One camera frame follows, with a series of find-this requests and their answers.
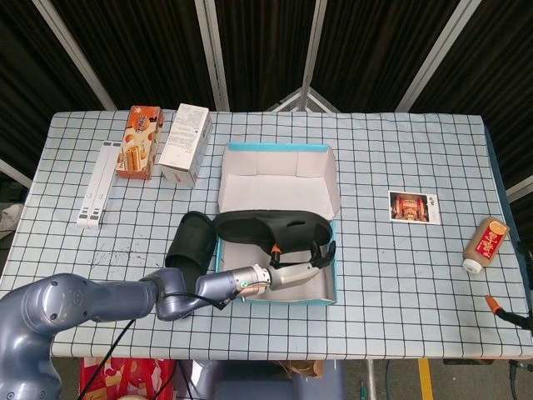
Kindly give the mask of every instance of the grid tablecloth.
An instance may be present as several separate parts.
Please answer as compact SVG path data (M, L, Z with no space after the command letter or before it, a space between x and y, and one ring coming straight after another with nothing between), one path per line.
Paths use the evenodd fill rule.
M117 178L102 228L76 216L103 140L122 140L127 111L62 112L45 149L13 240L0 296L54 273L138 280L163 267L187 210L217 213L228 141L325 143L336 154L338 302L302 306L234 302L181 321L136 321L115 354L196 359L531 357L531 334L495 318L490 293L526 314L509 239L479 275L461 252L501 205L480 117L405 113L212 113L214 134L193 190ZM162 144L172 111L165 111ZM441 225L392 223L387 191L436 193ZM58 356L103 356L125 322L87 322L57 335Z

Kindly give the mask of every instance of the cardboard box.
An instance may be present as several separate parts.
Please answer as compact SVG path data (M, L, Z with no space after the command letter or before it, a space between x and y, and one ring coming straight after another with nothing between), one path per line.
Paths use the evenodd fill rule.
M336 161L327 145L229 143L222 159L218 197L220 212L240 210L303 210L331 221L341 207ZM332 224L333 238L335 226ZM305 263L309 252L282 255L283 262ZM217 271L258 263L270 256L258 246L220 241ZM252 301L332 304L336 301L335 261L309 282L279 291L266 290Z
M169 181L194 188L211 130L207 108L180 104L159 160L161 170Z
M162 124L163 112L159 107L132 106L117 159L119 177L152 177Z

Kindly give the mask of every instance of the white carton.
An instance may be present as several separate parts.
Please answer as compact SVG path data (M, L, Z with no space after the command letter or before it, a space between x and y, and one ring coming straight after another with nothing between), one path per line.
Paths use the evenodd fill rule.
M229 143L222 160L220 213L241 210L303 210L331 221L341 207L336 161L327 145ZM304 263L309 252L282 255L283 262ZM258 263L270 256L260 247L220 241L217 271ZM306 304L336 301L335 263L309 282L279 291L266 290L252 300Z
M211 130L207 108L180 104L159 160L161 170L169 181L194 188Z

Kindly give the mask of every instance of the picture card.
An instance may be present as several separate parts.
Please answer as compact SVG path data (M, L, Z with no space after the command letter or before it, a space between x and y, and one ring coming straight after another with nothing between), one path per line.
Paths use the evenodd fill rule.
M389 204L393 222L441 224L435 194L389 191Z

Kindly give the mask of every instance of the orange label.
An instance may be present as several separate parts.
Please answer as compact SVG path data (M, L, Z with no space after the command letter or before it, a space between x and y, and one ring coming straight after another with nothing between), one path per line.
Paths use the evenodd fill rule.
M491 222L483 233L481 240L477 243L476 251L486 259L492 259L495 250L506 234L506 227L497 221Z

